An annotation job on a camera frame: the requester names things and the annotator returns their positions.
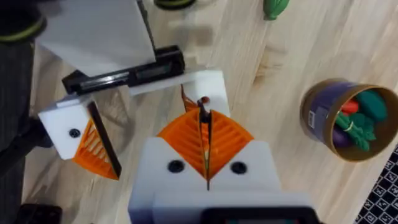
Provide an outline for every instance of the green toy vegetable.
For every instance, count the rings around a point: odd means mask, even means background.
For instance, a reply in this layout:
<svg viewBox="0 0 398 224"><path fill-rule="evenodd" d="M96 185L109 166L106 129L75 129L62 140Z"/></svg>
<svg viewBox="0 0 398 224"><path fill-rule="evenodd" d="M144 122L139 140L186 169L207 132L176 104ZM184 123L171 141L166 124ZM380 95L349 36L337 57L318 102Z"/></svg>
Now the green toy vegetable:
<svg viewBox="0 0 398 224"><path fill-rule="evenodd" d="M342 112L337 114L336 124L351 136L355 145L360 149L364 151L370 150L368 140L376 139L373 132L363 131L362 128L357 127L354 122Z"/></svg>
<svg viewBox="0 0 398 224"><path fill-rule="evenodd" d="M262 3L265 17L264 19L276 20L287 7L289 0L264 0Z"/></svg>
<svg viewBox="0 0 398 224"><path fill-rule="evenodd" d="M373 90L365 90L355 96L360 112L374 121L384 121L387 118L387 107L383 98Z"/></svg>

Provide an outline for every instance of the black bracket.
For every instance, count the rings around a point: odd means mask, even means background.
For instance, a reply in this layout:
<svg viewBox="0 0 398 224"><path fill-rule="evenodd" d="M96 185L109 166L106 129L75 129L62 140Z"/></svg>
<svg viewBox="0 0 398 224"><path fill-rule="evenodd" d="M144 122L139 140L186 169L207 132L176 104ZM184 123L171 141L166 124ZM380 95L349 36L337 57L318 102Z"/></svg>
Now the black bracket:
<svg viewBox="0 0 398 224"><path fill-rule="evenodd" d="M155 49L156 62L116 72L88 77L76 70L62 80L68 94L84 95L121 85L129 87L182 75L185 62L181 50L173 45Z"/></svg>

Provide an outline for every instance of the black screw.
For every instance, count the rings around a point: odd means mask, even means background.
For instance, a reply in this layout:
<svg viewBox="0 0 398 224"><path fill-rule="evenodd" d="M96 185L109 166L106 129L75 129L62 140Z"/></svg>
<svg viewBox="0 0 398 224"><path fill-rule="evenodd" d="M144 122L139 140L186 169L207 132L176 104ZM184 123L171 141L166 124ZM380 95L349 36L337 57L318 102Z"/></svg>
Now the black screw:
<svg viewBox="0 0 398 224"><path fill-rule="evenodd" d="M184 170L184 163L180 160L173 160L171 162L169 162L167 168L170 172L172 172L173 174L177 174L181 171Z"/></svg>
<svg viewBox="0 0 398 224"><path fill-rule="evenodd" d="M245 174L248 171L248 167L243 162L233 162L231 164L231 170L235 174L241 175Z"/></svg>
<svg viewBox="0 0 398 224"><path fill-rule="evenodd" d="M80 136L80 131L77 130L76 128L72 128L71 130L69 130L69 135L72 138L77 138Z"/></svg>

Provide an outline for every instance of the cylindrical container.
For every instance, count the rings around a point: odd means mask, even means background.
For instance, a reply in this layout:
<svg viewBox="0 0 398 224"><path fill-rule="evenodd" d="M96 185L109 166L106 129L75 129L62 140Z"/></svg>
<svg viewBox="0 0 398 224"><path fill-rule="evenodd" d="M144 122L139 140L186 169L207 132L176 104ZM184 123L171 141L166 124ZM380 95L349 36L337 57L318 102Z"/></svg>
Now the cylindrical container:
<svg viewBox="0 0 398 224"><path fill-rule="evenodd" d="M387 107L387 119L375 124L376 140L369 141L370 150L364 151L355 145L335 147L332 134L337 112L352 97L370 89L383 98ZM393 91L344 79L325 80L309 89L302 101L300 113L305 127L337 156L347 161L364 161L378 155L389 145L398 131L398 97Z"/></svg>

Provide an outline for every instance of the toy vegetable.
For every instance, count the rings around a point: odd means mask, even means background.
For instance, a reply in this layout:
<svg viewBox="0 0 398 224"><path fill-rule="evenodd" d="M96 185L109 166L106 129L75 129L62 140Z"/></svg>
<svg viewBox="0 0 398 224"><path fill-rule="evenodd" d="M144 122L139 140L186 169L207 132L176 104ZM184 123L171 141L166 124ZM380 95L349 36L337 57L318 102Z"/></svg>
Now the toy vegetable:
<svg viewBox="0 0 398 224"><path fill-rule="evenodd" d="M337 113L336 124L351 136L355 145L364 151L369 151L368 140L376 139L373 132L364 132L362 128L357 127L349 117L345 116L340 111Z"/></svg>

